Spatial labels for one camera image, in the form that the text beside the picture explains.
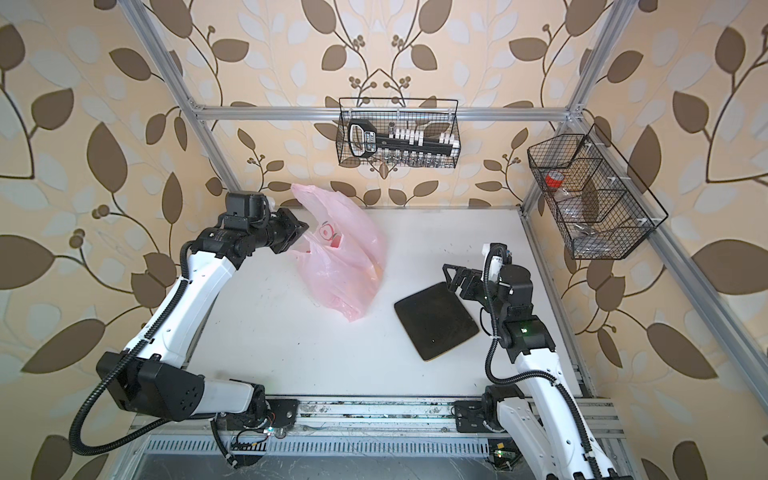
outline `white tabletop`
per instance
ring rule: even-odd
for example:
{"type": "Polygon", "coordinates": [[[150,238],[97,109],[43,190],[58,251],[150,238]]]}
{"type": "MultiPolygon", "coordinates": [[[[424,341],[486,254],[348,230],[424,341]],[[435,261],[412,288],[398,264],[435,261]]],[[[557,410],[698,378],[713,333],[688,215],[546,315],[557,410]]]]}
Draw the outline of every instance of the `white tabletop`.
{"type": "MultiPolygon", "coordinates": [[[[303,209],[296,216],[316,222],[303,209]]],[[[531,271],[534,314],[558,347],[571,391],[581,395],[544,284],[516,210],[367,210],[389,241],[381,290],[362,319],[319,306],[290,253],[258,249],[223,288],[188,370],[209,378],[261,383],[268,395],[479,396],[490,382],[490,339],[480,331],[425,362],[402,328],[396,301],[444,281],[442,265],[481,269],[483,243],[508,245],[513,262],[531,271]]],[[[478,320],[480,305],[462,302],[478,320]]],[[[485,314],[489,328],[490,320],[485,314]]],[[[497,349],[493,372],[516,373],[497,349]]]]}

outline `white table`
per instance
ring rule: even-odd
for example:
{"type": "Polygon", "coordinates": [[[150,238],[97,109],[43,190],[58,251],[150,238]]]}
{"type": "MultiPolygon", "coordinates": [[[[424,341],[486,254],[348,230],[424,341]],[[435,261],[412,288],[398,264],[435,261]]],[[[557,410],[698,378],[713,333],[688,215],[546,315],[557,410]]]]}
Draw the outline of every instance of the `white table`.
{"type": "MultiPolygon", "coordinates": [[[[316,222],[306,210],[296,216],[316,222]]],[[[362,319],[319,306],[290,253],[258,249],[221,291],[188,370],[210,378],[261,383],[268,395],[479,396],[490,382],[490,339],[480,331],[424,362],[402,328],[396,301],[444,281],[442,265],[481,269],[482,244],[506,243],[531,271],[534,314],[558,347],[571,391],[581,396],[517,210],[367,210],[389,240],[381,290],[362,319]]],[[[475,320],[479,303],[462,301],[475,320]]],[[[490,328],[490,319],[484,322],[490,328]]],[[[516,373],[497,349],[496,376],[516,373]]]]}

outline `plastic packaging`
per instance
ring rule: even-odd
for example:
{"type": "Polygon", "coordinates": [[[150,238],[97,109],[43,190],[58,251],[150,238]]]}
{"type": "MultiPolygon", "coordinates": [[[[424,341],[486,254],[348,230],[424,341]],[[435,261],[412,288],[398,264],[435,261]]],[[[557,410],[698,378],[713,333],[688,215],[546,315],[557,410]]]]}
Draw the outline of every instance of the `plastic packaging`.
{"type": "Polygon", "coordinates": [[[299,273],[321,305],[339,310],[350,322],[362,317],[381,285],[386,239],[360,207],[340,192],[294,184],[296,199],[317,220],[305,232],[304,248],[292,250],[299,273]]]}

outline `pink plastic bag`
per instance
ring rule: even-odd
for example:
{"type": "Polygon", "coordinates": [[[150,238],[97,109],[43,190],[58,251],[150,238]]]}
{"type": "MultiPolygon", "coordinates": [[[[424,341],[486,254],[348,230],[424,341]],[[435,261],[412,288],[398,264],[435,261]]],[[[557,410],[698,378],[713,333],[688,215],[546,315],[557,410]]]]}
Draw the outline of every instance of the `pink plastic bag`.
{"type": "Polygon", "coordinates": [[[340,192],[298,185],[294,197],[318,223],[305,232],[309,249],[293,250],[299,273],[315,299],[339,310],[350,322],[363,316],[379,291],[386,263],[381,230],[340,192]]]}

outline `wire basket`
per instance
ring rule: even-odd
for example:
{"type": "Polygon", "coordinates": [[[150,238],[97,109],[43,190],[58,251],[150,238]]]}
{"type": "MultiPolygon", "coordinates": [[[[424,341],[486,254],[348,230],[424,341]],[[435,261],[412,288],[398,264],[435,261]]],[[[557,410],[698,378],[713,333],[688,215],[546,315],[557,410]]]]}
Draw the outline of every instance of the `wire basket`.
{"type": "Polygon", "coordinates": [[[458,100],[444,98],[340,98],[339,165],[455,168],[457,108],[458,100]]]}
{"type": "Polygon", "coordinates": [[[621,152],[626,174],[606,161],[600,146],[607,138],[599,133],[593,126],[586,135],[562,134],[528,149],[531,172],[574,260],[624,259],[669,216],[621,152]],[[663,213],[649,212],[627,182],[663,213]]]}

